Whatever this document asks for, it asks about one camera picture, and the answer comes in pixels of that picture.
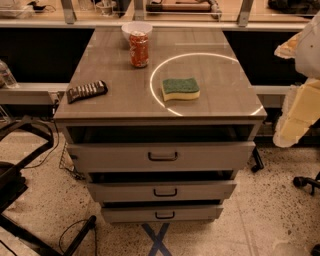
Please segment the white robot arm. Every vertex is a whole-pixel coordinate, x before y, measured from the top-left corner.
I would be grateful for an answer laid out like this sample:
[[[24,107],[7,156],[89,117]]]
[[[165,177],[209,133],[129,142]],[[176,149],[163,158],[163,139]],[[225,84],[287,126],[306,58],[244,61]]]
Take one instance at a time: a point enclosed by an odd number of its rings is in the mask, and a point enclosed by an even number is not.
[[[307,80],[292,86],[285,96],[273,143],[282,148],[296,144],[320,118],[320,11],[305,28],[279,45],[274,54],[295,60],[295,69]]]

